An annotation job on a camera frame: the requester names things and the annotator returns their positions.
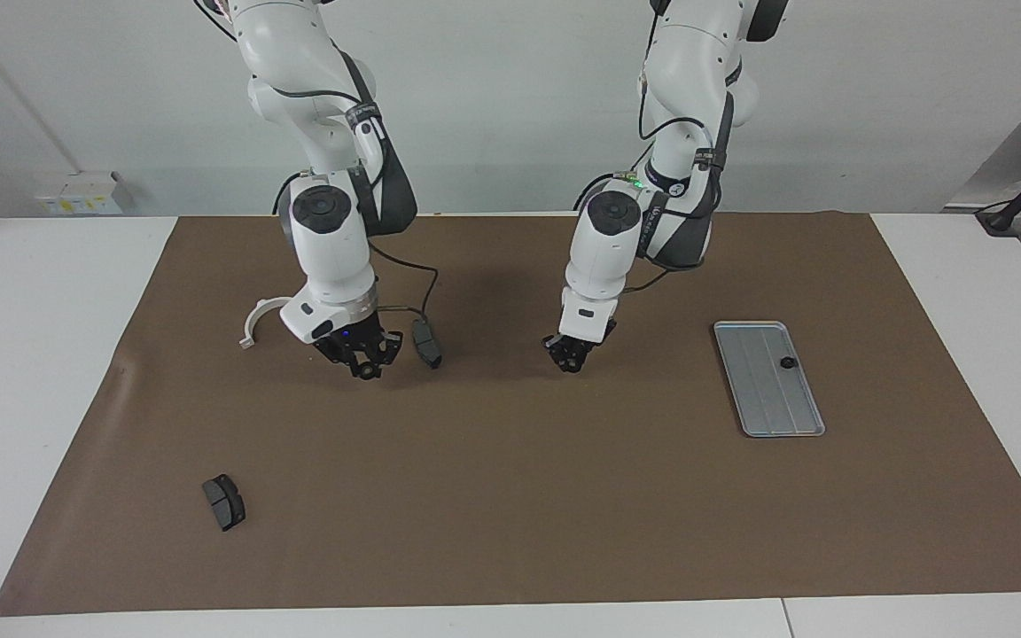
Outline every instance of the black cable clip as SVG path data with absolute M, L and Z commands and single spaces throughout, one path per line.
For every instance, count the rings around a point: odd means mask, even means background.
M 695 165 L 700 170 L 724 169 L 727 163 L 727 151 L 717 149 L 698 149 L 695 151 Z

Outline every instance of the black mount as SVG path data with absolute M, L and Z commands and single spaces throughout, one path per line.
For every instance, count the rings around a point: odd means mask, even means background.
M 617 323 L 610 318 L 604 327 L 604 339 L 609 339 L 609 333 L 613 332 L 614 328 L 617 328 Z M 550 359 L 553 359 L 564 373 L 571 375 L 581 372 L 588 353 L 599 345 L 600 343 L 584 339 L 569 338 L 567 335 L 550 335 L 542 340 L 542 347 L 546 348 L 546 352 L 550 352 Z
M 358 380 L 379 380 L 382 366 L 389 366 L 400 352 L 404 334 L 387 333 L 380 326 L 380 315 L 376 312 L 333 331 L 317 340 L 317 347 L 326 359 L 333 363 L 349 366 L 349 372 Z
M 977 212 L 976 220 L 984 228 L 984 233 L 993 238 L 1017 238 L 1018 234 L 1011 230 L 1011 223 L 1006 222 L 998 212 Z

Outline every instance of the black cable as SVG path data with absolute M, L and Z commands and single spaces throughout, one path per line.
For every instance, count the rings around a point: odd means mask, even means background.
M 211 23 L 215 24 L 215 29 L 218 29 L 218 31 L 224 32 L 224 36 L 230 37 L 233 42 L 238 42 L 239 41 L 238 38 L 235 37 L 234 33 L 231 33 L 230 31 L 227 31 L 227 28 L 225 28 L 224 24 L 218 23 L 218 20 L 215 19 L 215 16 L 211 15 L 211 12 L 209 10 L 207 10 L 206 7 L 204 7 L 204 5 L 203 5 L 203 3 L 201 3 L 201 1 L 199 1 L 199 0 L 191 0 L 191 2 L 195 3 L 196 7 L 199 7 L 199 12 L 202 12 L 204 16 L 207 16 L 207 19 L 211 20 Z
M 993 202 L 993 203 L 989 203 L 988 205 L 985 205 L 985 206 L 973 207 L 973 209 L 968 210 L 967 212 L 961 212 L 960 214 L 979 214 L 980 212 L 987 212 L 988 210 L 991 210 L 992 207 L 999 207 L 1001 205 L 1008 205 L 1010 202 L 1013 202 L 1013 201 L 1014 201 L 1014 198 L 1004 199 L 1004 201 L 1002 201 L 1002 202 Z
M 582 194 L 578 195 L 578 202 L 574 203 L 574 207 L 573 207 L 572 210 L 580 210 L 581 209 L 581 205 L 582 205 L 582 202 L 585 199 L 585 195 L 588 195 L 588 193 L 593 189 L 593 186 L 597 186 L 597 185 L 600 184 L 600 182 L 604 182 L 604 181 L 606 181 L 606 179 L 612 179 L 612 178 L 613 178 L 613 174 L 612 173 L 606 173 L 604 175 L 598 175 L 598 177 L 593 178 L 593 181 L 590 182 L 590 183 L 588 183 L 588 186 L 585 186 L 585 189 L 582 190 Z
M 648 53 L 652 51 L 652 41 L 655 40 L 655 26 L 660 20 L 661 16 L 652 15 L 652 29 L 648 30 L 648 45 L 647 47 L 644 48 L 643 64 L 648 63 Z M 709 127 L 707 127 L 707 125 L 704 125 L 702 121 L 695 119 L 695 117 L 672 117 L 672 119 L 669 119 L 668 121 L 664 121 L 660 126 L 657 126 L 655 129 L 653 129 L 650 133 L 645 134 L 644 104 L 645 101 L 647 100 L 648 100 L 648 81 L 643 80 L 641 81 L 641 108 L 640 111 L 637 112 L 636 116 L 636 134 L 640 135 L 641 140 L 651 140 L 651 138 L 654 137 L 657 133 L 664 131 L 666 127 L 672 125 L 695 125 L 700 127 L 700 130 L 702 130 L 707 134 Z M 714 145 L 712 138 L 709 138 L 709 145 Z
M 385 251 L 382 251 L 373 242 L 369 242 L 369 247 L 370 247 L 370 249 L 373 249 L 374 253 L 377 253 L 377 254 L 381 255 L 381 257 L 389 259 L 389 261 L 392 261 L 393 263 L 396 263 L 396 265 L 403 265 L 405 267 L 414 267 L 414 269 L 430 272 L 433 275 L 433 282 L 431 282 L 431 284 L 429 284 L 429 286 L 428 286 L 428 292 L 425 293 L 425 299 L 423 299 L 423 302 L 420 303 L 420 315 L 422 316 L 422 318 L 428 320 L 428 299 L 430 298 L 430 296 L 433 296 L 433 290 L 434 290 L 434 288 L 436 288 L 436 282 L 438 282 L 438 280 L 439 280 L 439 269 L 438 269 L 438 267 L 432 267 L 431 265 L 421 265 L 420 263 L 412 263 L 410 261 L 404 261 L 404 259 L 402 259 L 402 258 L 395 258 L 395 257 L 393 257 L 393 255 L 390 255 L 390 254 L 386 253 Z
M 279 214 L 279 201 L 283 198 L 283 193 L 286 192 L 286 189 L 288 189 L 289 185 L 291 185 L 291 182 L 299 178 L 300 175 L 301 171 L 295 170 L 294 173 L 291 174 L 291 177 L 286 179 L 286 182 L 283 182 L 283 185 L 279 189 L 279 194 L 275 195 L 275 205 L 271 209 L 272 215 Z
M 621 291 L 621 294 L 628 295 L 630 293 L 639 293 L 640 291 L 646 291 L 648 290 L 648 288 L 655 286 L 655 283 L 660 282 L 661 279 L 667 278 L 670 274 L 672 274 L 672 271 L 669 271 L 668 267 L 664 267 L 664 269 L 661 271 L 660 275 L 657 275 L 655 278 L 649 279 L 647 283 L 641 284 L 640 286 L 625 288 L 625 290 Z
M 638 158 L 636 158 L 636 161 L 634 161 L 633 165 L 629 166 L 628 169 L 629 170 L 636 170 L 636 166 L 641 164 L 641 159 L 645 158 L 648 155 L 648 151 L 651 151 L 651 150 L 652 150 L 652 145 L 649 144 L 648 148 L 644 149 L 644 152 L 641 153 L 641 156 L 638 157 Z
M 285 96 L 285 97 L 323 97 L 323 96 L 344 97 L 346 100 L 351 101 L 353 104 L 360 104 L 360 97 L 353 97 L 349 96 L 348 93 L 344 93 L 343 91 L 330 91 L 328 89 L 319 89 L 317 91 L 299 91 L 299 92 L 283 91 L 281 89 L 275 89 L 275 93 L 278 93 L 280 96 Z
M 388 132 L 385 132 L 385 139 L 388 140 Z M 389 141 L 388 144 L 383 144 L 381 150 L 384 157 L 380 160 L 380 170 L 377 170 L 377 178 L 374 178 L 372 184 L 369 185 L 370 191 L 376 189 L 377 185 L 380 185 L 380 181 L 385 178 L 385 166 L 388 165 L 389 158 L 393 157 L 393 142 Z
M 412 312 L 422 320 L 425 320 L 425 322 L 428 320 L 428 315 L 423 313 L 419 307 L 411 307 L 409 305 L 380 305 L 377 306 L 377 310 L 382 312 Z

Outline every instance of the brown paper mat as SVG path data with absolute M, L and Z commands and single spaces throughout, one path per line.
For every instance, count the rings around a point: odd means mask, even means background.
M 276 315 L 236 345 L 300 286 L 275 218 L 182 218 L 0 615 L 1021 590 L 1020 477 L 870 218 L 721 215 L 709 262 L 625 298 L 565 376 L 539 338 L 573 222 L 382 239 L 442 267 L 446 362 L 405 344 L 361 383 Z M 419 301 L 425 275 L 378 271 Z M 826 436 L 742 436 L 718 320 L 789 327 Z M 220 473 L 247 505 L 227 534 Z

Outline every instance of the black strap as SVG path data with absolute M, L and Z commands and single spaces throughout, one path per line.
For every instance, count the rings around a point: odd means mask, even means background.
M 364 77 L 360 76 L 360 69 L 357 68 L 356 62 L 352 60 L 352 57 L 348 53 L 341 51 L 341 49 L 337 49 L 337 52 L 341 54 L 341 59 L 345 60 L 345 68 L 349 69 L 349 78 L 352 78 L 352 85 L 357 88 L 360 101 L 372 102 L 373 94 L 369 92 L 369 85 L 366 84 Z
M 722 169 L 727 165 L 727 141 L 730 139 L 730 126 L 734 120 L 735 96 L 732 92 L 727 92 L 724 98 L 724 116 L 720 122 L 720 135 L 716 138 L 715 149 L 696 149 L 695 162 L 701 170 L 714 170 L 715 178 L 719 179 Z
M 377 202 L 373 199 L 373 185 L 369 182 L 364 166 L 358 163 L 349 169 L 349 181 L 352 182 L 352 192 L 357 195 L 357 212 L 366 220 L 366 229 L 376 230 L 380 225 L 380 214 L 377 213 Z
M 648 209 L 644 211 L 644 224 L 641 226 L 641 236 L 636 243 L 636 257 L 645 258 L 648 256 L 648 244 L 652 243 L 652 235 L 661 225 L 661 217 L 664 215 L 665 206 L 669 205 L 669 195 L 667 193 L 653 193 L 652 201 L 648 203 Z
M 710 224 L 712 224 L 712 213 L 721 203 L 720 181 L 722 167 L 726 160 L 727 142 L 730 139 L 730 125 L 732 125 L 734 113 L 735 98 L 732 94 L 727 93 L 724 114 L 722 114 L 720 122 L 720 137 L 716 139 L 716 148 L 701 149 L 701 151 L 707 151 L 710 161 L 709 182 L 704 187 L 703 195 L 692 212 L 680 225 L 680 229 L 677 229 L 670 236 L 669 241 L 661 247 L 655 258 L 647 258 L 652 265 L 668 267 L 670 271 L 691 271 L 703 263 L 702 242 L 706 241 Z M 695 258 L 694 263 L 691 263 L 692 257 Z
M 736 82 L 738 82 L 738 77 L 740 76 L 742 76 L 742 57 L 738 59 L 737 67 L 735 67 L 735 69 L 730 72 L 730 76 L 728 76 L 727 80 L 725 80 L 724 82 L 726 82 L 727 86 L 731 86 L 732 84 L 736 84 Z

